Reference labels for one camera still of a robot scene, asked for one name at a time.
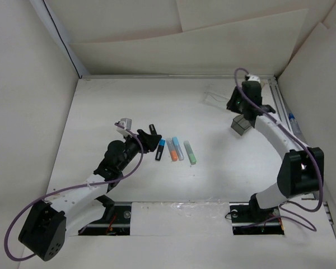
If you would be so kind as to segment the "clear spray bottle blue cap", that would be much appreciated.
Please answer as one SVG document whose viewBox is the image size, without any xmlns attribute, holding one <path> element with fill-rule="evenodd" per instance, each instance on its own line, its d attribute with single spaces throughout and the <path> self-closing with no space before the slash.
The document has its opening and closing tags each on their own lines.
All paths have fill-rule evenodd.
<svg viewBox="0 0 336 269">
<path fill-rule="evenodd" d="M 298 122 L 297 122 L 295 116 L 292 113 L 289 113 L 288 114 L 288 119 L 289 119 L 289 122 L 290 122 L 293 133 L 296 134 L 296 135 L 300 135 L 301 130 L 300 130 L 300 127 L 298 125 Z"/>
</svg>

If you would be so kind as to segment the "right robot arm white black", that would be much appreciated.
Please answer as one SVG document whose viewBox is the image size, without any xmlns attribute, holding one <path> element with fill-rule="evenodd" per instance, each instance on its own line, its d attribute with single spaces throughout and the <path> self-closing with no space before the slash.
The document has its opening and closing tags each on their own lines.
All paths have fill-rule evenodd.
<svg viewBox="0 0 336 269">
<path fill-rule="evenodd" d="M 309 147 L 276 118 L 276 111 L 262 103 L 259 81 L 248 79 L 237 84 L 227 102 L 227 110 L 238 113 L 261 133 L 281 157 L 277 179 L 267 189 L 254 193 L 246 213 L 261 224 L 269 221 L 268 214 L 292 198 L 318 192 L 323 198 L 324 153 Z"/>
</svg>

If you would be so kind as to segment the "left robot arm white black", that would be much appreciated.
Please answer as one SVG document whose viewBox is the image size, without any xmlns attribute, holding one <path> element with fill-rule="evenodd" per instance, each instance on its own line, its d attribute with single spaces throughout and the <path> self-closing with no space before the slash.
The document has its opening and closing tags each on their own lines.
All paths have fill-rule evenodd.
<svg viewBox="0 0 336 269">
<path fill-rule="evenodd" d="M 123 170 L 135 156 L 155 151 L 162 139 L 155 131 L 147 134 L 139 129 L 133 133 L 122 122 L 116 123 L 116 127 L 125 140 L 108 144 L 103 160 L 84 184 L 63 189 L 63 197 L 49 202 L 39 198 L 30 205 L 18 239 L 43 261 L 52 259 L 61 249 L 69 229 L 78 222 L 77 214 L 125 179 Z"/>
</svg>

